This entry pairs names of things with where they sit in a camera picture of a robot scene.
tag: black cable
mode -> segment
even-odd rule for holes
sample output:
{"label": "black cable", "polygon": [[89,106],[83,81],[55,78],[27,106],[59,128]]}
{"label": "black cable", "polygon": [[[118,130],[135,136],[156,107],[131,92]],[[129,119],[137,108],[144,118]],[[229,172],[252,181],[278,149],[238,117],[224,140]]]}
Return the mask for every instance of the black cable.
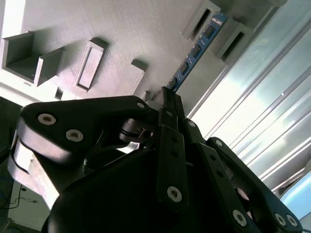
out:
{"label": "black cable", "polygon": [[6,159],[10,155],[10,148],[6,148],[5,150],[1,151],[0,153],[0,166],[6,161]]}
{"label": "black cable", "polygon": [[37,202],[38,202],[38,201],[36,201],[36,200],[27,200],[26,198],[16,198],[16,199],[14,200],[14,202],[12,202],[12,203],[10,203],[10,204],[11,204],[11,205],[15,204],[15,202],[16,202],[17,200],[24,200],[24,201],[30,202],[30,203],[37,203]]}
{"label": "black cable", "polygon": [[6,205],[7,205],[7,203],[9,203],[9,202],[10,202],[10,199],[9,199],[9,198],[7,198],[7,199],[6,199],[6,202],[5,202],[2,206],[0,206],[0,210],[1,210],[4,206],[6,206]]}
{"label": "black cable", "polygon": [[17,206],[14,206],[14,207],[10,207],[10,208],[3,208],[3,206],[5,206],[7,204],[7,202],[0,208],[0,210],[10,210],[10,209],[15,209],[15,208],[18,208],[19,206],[19,200],[20,200],[20,192],[21,192],[21,188],[22,188],[22,185],[20,186],[19,188],[19,194],[18,194],[18,203],[17,203]]}

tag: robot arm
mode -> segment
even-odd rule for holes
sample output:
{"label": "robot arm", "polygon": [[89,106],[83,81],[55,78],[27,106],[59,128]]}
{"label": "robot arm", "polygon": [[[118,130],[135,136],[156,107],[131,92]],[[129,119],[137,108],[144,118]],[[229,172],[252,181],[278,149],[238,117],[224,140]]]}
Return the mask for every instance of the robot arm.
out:
{"label": "robot arm", "polygon": [[[162,95],[158,110],[134,96],[23,108],[9,171],[51,209],[43,232],[302,232],[222,140],[204,140],[178,95]],[[130,142],[139,149],[84,175],[93,154]]]}

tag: ceiling panel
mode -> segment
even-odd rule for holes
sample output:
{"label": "ceiling panel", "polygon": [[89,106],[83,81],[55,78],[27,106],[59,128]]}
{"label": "ceiling panel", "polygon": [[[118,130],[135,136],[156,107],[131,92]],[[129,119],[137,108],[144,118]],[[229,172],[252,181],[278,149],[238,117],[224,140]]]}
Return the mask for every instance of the ceiling panel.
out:
{"label": "ceiling panel", "polygon": [[[135,95],[158,92],[193,46],[180,31],[201,0],[27,0],[22,31],[35,33],[34,51],[45,54],[65,47],[58,77],[51,82],[81,98],[122,95],[132,86],[126,77],[133,59],[147,64]],[[212,0],[221,12],[256,30],[272,0]],[[99,37],[107,53],[90,91],[73,85],[86,42]],[[206,52],[179,95],[189,112],[225,68]]]}
{"label": "ceiling panel", "polygon": [[288,0],[189,116],[271,189],[311,159],[310,61],[311,2]]}

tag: blue circuit board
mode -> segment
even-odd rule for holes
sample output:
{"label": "blue circuit board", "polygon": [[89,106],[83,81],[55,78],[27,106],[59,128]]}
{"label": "blue circuit board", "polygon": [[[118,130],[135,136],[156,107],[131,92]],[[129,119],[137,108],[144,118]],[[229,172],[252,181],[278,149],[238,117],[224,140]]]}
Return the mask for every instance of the blue circuit board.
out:
{"label": "blue circuit board", "polygon": [[178,71],[171,78],[169,84],[167,84],[167,88],[173,90],[173,92],[176,92],[180,88],[181,84],[200,60],[203,53],[207,50],[227,19],[228,17],[222,13],[216,13],[213,15],[208,26],[195,42],[191,51],[180,65]]}

